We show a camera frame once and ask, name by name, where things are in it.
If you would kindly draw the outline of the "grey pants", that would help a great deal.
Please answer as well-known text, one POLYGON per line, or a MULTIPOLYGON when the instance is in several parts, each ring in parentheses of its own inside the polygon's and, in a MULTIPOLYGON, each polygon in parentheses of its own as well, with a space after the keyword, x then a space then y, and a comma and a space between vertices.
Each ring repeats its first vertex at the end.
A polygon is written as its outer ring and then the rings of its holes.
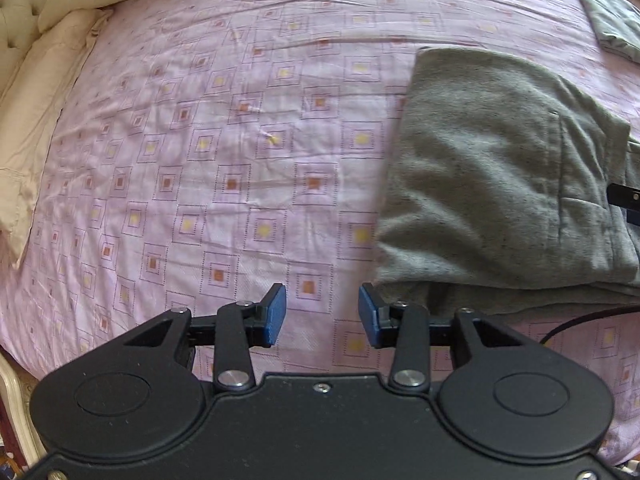
POLYGON ((442 314, 638 304, 638 223, 606 195, 638 192, 630 130, 524 58, 421 50, 376 226, 376 288, 442 314))

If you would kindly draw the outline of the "pink patterned bed sheet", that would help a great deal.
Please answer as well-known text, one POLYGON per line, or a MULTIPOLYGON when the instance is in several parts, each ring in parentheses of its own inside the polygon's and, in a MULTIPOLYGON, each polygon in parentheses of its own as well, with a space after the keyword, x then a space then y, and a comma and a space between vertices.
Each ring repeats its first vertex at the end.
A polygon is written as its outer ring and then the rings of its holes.
POLYGON ((416 51, 528 58, 639 119, 639 70, 579 0, 130 0, 52 136, 1 343, 41 377, 173 307, 288 288, 267 372, 390 367, 357 290, 416 51))

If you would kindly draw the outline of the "peach pillow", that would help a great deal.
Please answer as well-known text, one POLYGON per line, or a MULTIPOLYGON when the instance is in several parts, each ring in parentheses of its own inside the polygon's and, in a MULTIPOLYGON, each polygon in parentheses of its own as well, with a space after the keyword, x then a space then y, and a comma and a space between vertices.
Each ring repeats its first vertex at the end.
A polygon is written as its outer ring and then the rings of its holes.
POLYGON ((21 266, 58 118, 110 11, 77 10, 30 48, 1 98, 1 265, 21 266))

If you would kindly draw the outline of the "folded grey garment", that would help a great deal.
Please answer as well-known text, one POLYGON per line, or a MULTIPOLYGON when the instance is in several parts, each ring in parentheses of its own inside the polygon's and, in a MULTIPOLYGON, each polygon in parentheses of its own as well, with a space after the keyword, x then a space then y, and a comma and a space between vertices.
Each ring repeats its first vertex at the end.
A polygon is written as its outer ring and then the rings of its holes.
POLYGON ((628 0, 579 0, 599 46, 639 63, 639 9, 628 0))

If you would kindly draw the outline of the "beige tufted headboard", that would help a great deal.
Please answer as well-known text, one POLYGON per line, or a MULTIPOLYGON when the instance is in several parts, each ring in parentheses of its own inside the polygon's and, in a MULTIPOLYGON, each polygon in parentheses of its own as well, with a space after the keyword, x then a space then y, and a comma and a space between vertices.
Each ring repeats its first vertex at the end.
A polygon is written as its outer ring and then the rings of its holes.
POLYGON ((48 0, 0 0, 1 93, 6 91, 32 44, 40 37, 38 18, 48 0))

